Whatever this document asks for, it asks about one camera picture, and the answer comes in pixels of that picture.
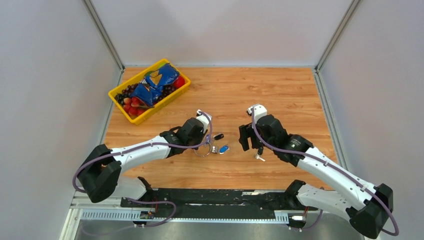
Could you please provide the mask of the key with blue tag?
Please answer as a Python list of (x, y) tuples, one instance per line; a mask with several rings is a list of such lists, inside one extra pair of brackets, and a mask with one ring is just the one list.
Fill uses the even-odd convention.
[(225, 152), (227, 152), (229, 149), (230, 149), (230, 147), (229, 147), (228, 145), (224, 145), (224, 146), (222, 146), (222, 147), (218, 150), (218, 153), (219, 153), (220, 155), (222, 155), (222, 154), (224, 154)]

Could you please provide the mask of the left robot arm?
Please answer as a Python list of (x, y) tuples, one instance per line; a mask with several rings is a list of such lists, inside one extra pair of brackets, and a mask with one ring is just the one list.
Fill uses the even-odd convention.
[(142, 177), (124, 177), (123, 173), (151, 161), (197, 149), (212, 128), (212, 117), (200, 111), (182, 126), (141, 143), (118, 148), (97, 145), (74, 174), (73, 187), (85, 193), (92, 203), (109, 197), (129, 197), (140, 207), (147, 207), (153, 201), (153, 193), (148, 190), (146, 181)]

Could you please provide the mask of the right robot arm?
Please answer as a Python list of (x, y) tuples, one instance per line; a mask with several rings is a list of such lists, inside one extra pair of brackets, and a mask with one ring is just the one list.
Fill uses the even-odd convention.
[(239, 126), (239, 143), (244, 151), (267, 148), (279, 160), (314, 175), (333, 188), (328, 192), (294, 180), (285, 195), (290, 208), (298, 209), (303, 205), (332, 213), (369, 239), (376, 239), (381, 232), (399, 235), (391, 187), (384, 183), (375, 185), (349, 172), (306, 138), (287, 133), (278, 119), (258, 107), (250, 108), (247, 115), (251, 123)]

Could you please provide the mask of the large metal keyring with keys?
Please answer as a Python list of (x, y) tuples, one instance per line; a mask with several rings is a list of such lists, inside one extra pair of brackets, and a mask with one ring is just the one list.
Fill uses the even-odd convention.
[(205, 136), (205, 138), (204, 138), (204, 144), (202, 145), (204, 148), (206, 148), (207, 152), (206, 152), (205, 154), (200, 154), (200, 153), (198, 152), (198, 149), (194, 149), (194, 154), (195, 154), (197, 157), (201, 157), (201, 158), (207, 157), (207, 156), (209, 156), (210, 154), (220, 155), (220, 154), (218, 153), (219, 149), (220, 149), (222, 146), (224, 146), (224, 145), (228, 145), (228, 144), (224, 144), (224, 145), (222, 145), (222, 146), (218, 146), (218, 145), (215, 145), (215, 142), (216, 142), (216, 141), (219, 141), (219, 140), (222, 140), (224, 137), (225, 137), (225, 135), (224, 135), (223, 133), (218, 133), (218, 134), (215, 134), (215, 135), (207, 134), (207, 135)]

